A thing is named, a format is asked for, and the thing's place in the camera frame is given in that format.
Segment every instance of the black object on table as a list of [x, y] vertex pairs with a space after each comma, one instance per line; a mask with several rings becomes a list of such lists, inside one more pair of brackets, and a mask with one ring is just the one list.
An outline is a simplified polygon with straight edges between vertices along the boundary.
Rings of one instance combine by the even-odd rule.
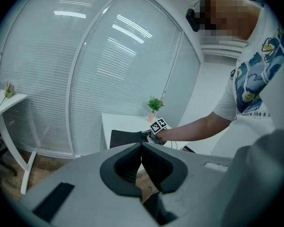
[[116, 131], [112, 130], [110, 137], [109, 148], [114, 148], [117, 146], [132, 144], [132, 143], [143, 143], [148, 142], [147, 136], [140, 132], [126, 132], [126, 131]]

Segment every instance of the person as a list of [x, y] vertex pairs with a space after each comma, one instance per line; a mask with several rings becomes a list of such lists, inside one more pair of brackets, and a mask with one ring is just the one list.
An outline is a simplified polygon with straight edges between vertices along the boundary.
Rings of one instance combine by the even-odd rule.
[[248, 43], [214, 110], [157, 137], [162, 142], [203, 140], [229, 127], [212, 155], [234, 157], [238, 148], [275, 129], [259, 93], [284, 62], [284, 30], [267, 5], [261, 8], [249, 0], [200, 0], [200, 21], [205, 29], [222, 30]]

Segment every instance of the graphic print t-shirt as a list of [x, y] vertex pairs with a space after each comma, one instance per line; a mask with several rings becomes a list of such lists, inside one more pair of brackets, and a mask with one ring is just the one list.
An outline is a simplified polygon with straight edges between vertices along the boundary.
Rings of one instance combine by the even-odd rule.
[[233, 157], [238, 148], [275, 129], [259, 93], [284, 62], [284, 30], [267, 5], [261, 9], [248, 42], [213, 110], [232, 122], [212, 155]]

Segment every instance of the hand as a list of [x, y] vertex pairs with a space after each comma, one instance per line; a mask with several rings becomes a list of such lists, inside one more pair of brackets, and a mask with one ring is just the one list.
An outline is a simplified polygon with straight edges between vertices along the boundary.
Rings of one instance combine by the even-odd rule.
[[160, 131], [159, 133], [156, 134], [156, 137], [160, 138], [162, 145], [164, 145], [167, 142], [167, 140], [165, 140], [165, 138], [164, 138], [165, 133], [166, 133], [166, 130], [162, 130], [162, 131]]

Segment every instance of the potted plant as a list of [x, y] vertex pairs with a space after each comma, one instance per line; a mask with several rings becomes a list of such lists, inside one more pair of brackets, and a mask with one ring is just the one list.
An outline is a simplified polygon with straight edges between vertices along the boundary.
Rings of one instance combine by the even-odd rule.
[[5, 92], [4, 92], [4, 99], [11, 98], [13, 95], [16, 94], [15, 86], [12, 85], [9, 81], [5, 82]]
[[159, 100], [158, 98], [151, 96], [151, 99], [148, 101], [147, 105], [152, 109], [152, 112], [147, 120], [147, 122], [151, 123], [153, 117], [155, 116], [155, 113], [159, 111], [161, 107], [164, 106], [164, 103], [162, 100]]

